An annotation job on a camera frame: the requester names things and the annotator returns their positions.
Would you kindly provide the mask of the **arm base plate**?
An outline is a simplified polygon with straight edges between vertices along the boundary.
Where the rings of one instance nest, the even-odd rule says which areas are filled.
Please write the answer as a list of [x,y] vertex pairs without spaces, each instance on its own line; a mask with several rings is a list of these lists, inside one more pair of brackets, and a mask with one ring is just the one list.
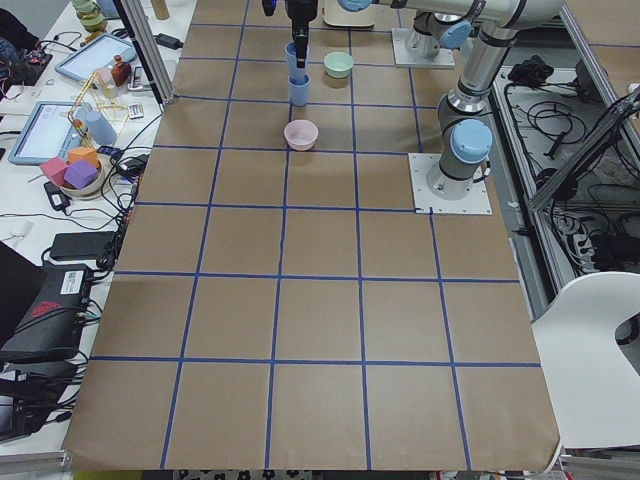
[[491,215],[482,168],[466,180],[453,180],[440,169],[440,154],[408,155],[414,210],[417,214]]
[[453,69],[455,60],[450,49],[442,48],[430,35],[413,28],[393,28],[392,46],[397,67]]

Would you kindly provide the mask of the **blue cup near arm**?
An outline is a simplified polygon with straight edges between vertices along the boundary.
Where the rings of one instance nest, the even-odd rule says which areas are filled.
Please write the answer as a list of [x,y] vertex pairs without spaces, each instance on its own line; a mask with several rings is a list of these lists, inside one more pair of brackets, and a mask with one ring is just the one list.
[[289,77],[290,103],[296,107],[303,107],[308,103],[311,85],[310,77],[305,74],[300,78]]

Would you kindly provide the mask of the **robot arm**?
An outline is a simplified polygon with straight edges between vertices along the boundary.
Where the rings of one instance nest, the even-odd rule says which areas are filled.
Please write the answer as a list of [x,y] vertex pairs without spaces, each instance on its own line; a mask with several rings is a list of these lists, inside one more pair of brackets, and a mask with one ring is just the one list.
[[492,131],[477,117],[517,34],[556,16],[562,1],[385,1],[385,6],[412,9],[425,21],[415,26],[436,37],[441,46],[455,27],[481,22],[478,38],[457,85],[440,101],[438,116],[444,142],[439,163],[430,171],[432,190],[439,196],[451,195],[455,188],[467,191],[474,174],[491,150]]
[[469,37],[472,23],[463,16],[418,10],[405,48],[419,58],[433,58],[444,48],[459,48]]

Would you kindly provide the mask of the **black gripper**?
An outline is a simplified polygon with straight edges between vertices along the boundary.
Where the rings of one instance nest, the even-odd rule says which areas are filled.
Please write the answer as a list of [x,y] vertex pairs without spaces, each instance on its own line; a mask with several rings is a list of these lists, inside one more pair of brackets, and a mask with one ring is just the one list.
[[[308,23],[313,21],[318,13],[317,0],[286,0],[285,9],[293,23]],[[306,66],[309,34],[307,30],[294,31],[294,47],[296,67]]]

